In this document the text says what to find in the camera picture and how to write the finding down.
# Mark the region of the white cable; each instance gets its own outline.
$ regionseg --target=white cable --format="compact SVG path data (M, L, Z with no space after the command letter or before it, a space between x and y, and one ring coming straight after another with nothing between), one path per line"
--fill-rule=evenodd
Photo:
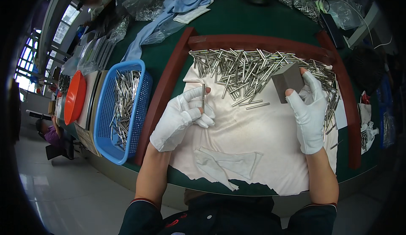
M382 45L387 45L387 44L390 44L390 43L392 42L392 37L393 37L393 36L391 36L391 40L389 41L389 43L386 43L386 44L380 44L380 45L378 45L377 47L375 47L374 49L377 49L379 46L382 46Z
M369 37L371 38L371 43L372 43L372 46L373 46L373 40L372 40L371 30L369 29L369 26L368 26L367 22L365 21L365 19L364 19L364 18L362 17L362 15L361 15L360 13L358 13L358 11L357 11L355 8L353 8L347 1L344 1L344 0L341 0L341 1L344 2L345 4L349 5L349 6L361 17L361 19L365 22L365 24L367 25L367 28L368 28L368 31L369 31Z

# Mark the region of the blue container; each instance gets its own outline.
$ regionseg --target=blue container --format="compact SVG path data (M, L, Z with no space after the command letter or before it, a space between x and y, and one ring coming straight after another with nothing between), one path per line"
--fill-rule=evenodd
M132 107L129 131L127 136L127 145L125 151L115 146L118 135L113 135L113 141L110 138L110 122L114 116L114 89L116 86L116 70L119 72L138 70L141 71L141 77L137 94ZM137 150L138 140L143 128L144 119L147 114L148 103L152 87L152 77L145 70L145 64L142 60L125 61L114 65L106 75L103 88L100 93L99 103L97 105L95 130L93 139L97 150L108 160L115 164L122 165L128 157L133 157Z

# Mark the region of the light blue towel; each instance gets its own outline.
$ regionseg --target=light blue towel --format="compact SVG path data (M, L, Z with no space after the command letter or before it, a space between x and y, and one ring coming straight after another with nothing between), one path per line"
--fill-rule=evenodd
M121 62L140 59L143 53L141 43L153 33L165 20L173 17L176 13L185 13L198 6L207 5L211 0L165 0L164 11L158 18L146 25L138 34L135 40L129 45L127 52Z

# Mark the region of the pile of metal pins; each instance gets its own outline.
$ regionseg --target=pile of metal pins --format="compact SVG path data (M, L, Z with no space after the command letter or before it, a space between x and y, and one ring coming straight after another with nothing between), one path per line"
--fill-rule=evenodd
M127 146L127 136L129 123L131 119L132 106L137 94L138 84L140 82L140 71L116 71L116 85L114 88L114 115L110 122L110 138L117 134L116 146L125 151Z
M318 12L314 9L311 0L293 0L293 5L295 8L299 9L305 16L309 17L315 22L318 22Z
M332 130L334 112L341 99L337 91L337 78L327 65L313 60L301 59L294 53L275 52L266 50L196 50L189 51L195 59L194 68L198 69L199 77L214 77L216 84L224 86L222 98L229 93L234 101L232 106L245 106L261 103L254 100L255 96L264 89L272 75L283 66L297 62L300 67L309 70L322 84L327 93L327 109L324 117L324 138ZM267 106L270 103L247 107L247 110Z
M367 131L361 131L361 148L367 150L368 133Z

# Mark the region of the red wooden frame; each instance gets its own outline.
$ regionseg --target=red wooden frame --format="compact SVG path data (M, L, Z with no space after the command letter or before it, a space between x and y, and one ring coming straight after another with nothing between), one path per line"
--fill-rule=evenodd
M134 163L137 165L141 165L143 163L145 151L147 150L147 146L150 142L150 136L164 113L165 107L169 102L183 65L189 56L190 48L188 45L188 40L191 36L196 35L197 32L193 27L186 28L176 44L168 63L166 64L161 79L156 87L155 93L152 96L147 115L145 116L143 129L138 141L137 152L135 153L134 158Z
M194 28L187 28L177 43L161 76L154 96L152 97L138 143L134 160L135 164L142 164L147 145L150 141L150 135L155 129L155 126L172 95L180 71L188 57L189 50L219 48L255 50L258 48L269 52L283 51L287 53L295 53L297 56L304 59L315 59L325 64L333 65L333 70L337 74L337 80L340 84L342 99L344 101L347 115L349 167L352 169L358 168L361 165L361 132L358 109L352 85L341 57L326 32L320 31L316 37L322 47L277 37L256 35L198 36Z
M348 124L348 167L357 169L361 166L361 122L359 119L357 101L355 99L353 86L350 77L331 39L325 31L316 34L320 45L333 52L336 62L333 63L333 70L340 85L341 96L344 102L344 109Z

